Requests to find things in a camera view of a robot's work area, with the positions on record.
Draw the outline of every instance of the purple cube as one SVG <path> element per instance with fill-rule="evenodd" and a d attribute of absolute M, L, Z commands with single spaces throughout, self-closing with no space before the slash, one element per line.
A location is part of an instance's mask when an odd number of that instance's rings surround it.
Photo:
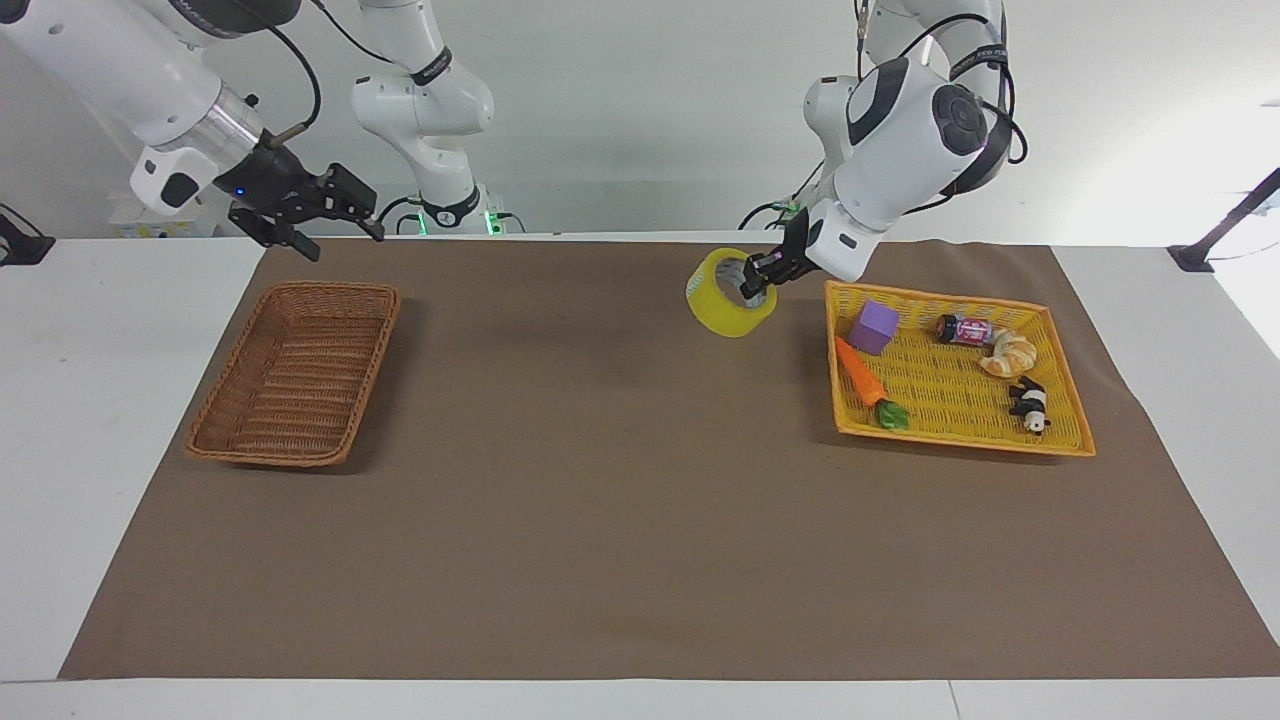
<path fill-rule="evenodd" d="M 863 311 L 858 314 L 854 329 L 849 333 L 849 345 L 863 352 L 879 355 L 893 340 L 895 332 L 897 332 L 897 310 L 868 300 L 863 305 Z"/>

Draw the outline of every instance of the brown tablecloth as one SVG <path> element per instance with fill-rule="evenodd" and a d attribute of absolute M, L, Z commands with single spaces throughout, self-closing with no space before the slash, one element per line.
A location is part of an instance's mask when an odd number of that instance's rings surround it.
<path fill-rule="evenodd" d="M 270 284 L 385 282 L 352 459 L 196 461 L 184 423 L 61 676 L 1280 674 L 1050 250 L 891 245 L 865 279 L 1048 305 L 1096 459 L 837 434 L 820 278 L 728 341 L 682 297 L 708 250 L 268 252 L 187 423 Z"/>

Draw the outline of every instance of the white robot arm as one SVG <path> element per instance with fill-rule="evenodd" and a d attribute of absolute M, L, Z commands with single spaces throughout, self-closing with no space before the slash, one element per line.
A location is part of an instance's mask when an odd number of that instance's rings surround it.
<path fill-rule="evenodd" d="M 493 122 L 493 94 L 444 45 L 430 0 L 360 0 L 365 23 L 399 73 L 360 78 L 356 118 L 410 167 L 433 233 L 486 233 L 488 197 L 460 137 Z"/>
<path fill-rule="evenodd" d="M 810 87 L 805 120 L 822 141 L 823 173 L 797 195 L 782 245 L 746 263 L 748 300 L 815 268 L 856 281 L 904 214 L 980 187 L 1006 161 L 1015 126 L 998 0 L 882 0 L 863 22 L 879 64 Z M 915 53 L 922 36 L 952 61 L 948 78 L 924 64 L 925 49 Z"/>
<path fill-rule="evenodd" d="M 207 186 L 232 195 L 230 219 L 264 246 L 307 258 L 320 249 L 294 229 L 349 220 L 375 240 L 376 193 L 339 164 L 308 173 L 250 104 L 200 60 L 200 47 L 288 22 L 300 0 L 0 0 L 0 33 L 118 117 L 146 149 L 131 177 L 152 210 L 173 214 Z"/>

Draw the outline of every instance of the panda figurine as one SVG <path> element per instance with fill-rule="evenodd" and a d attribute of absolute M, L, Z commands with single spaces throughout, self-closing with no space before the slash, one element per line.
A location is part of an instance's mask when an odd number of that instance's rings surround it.
<path fill-rule="evenodd" d="M 1018 384 L 1009 388 L 1009 397 L 1014 398 L 1009 414 L 1021 418 L 1023 427 L 1028 430 L 1039 436 L 1044 433 L 1044 428 L 1053 424 L 1044 416 L 1048 395 L 1036 380 L 1027 375 L 1018 378 Z"/>

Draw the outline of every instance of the toy croissant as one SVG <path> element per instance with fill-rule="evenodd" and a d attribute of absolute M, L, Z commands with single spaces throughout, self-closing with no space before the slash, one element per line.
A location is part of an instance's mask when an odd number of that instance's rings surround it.
<path fill-rule="evenodd" d="M 996 331 L 991 357 L 978 360 L 983 370 L 997 378 L 1016 378 L 1036 366 L 1036 346 L 1009 328 Z"/>

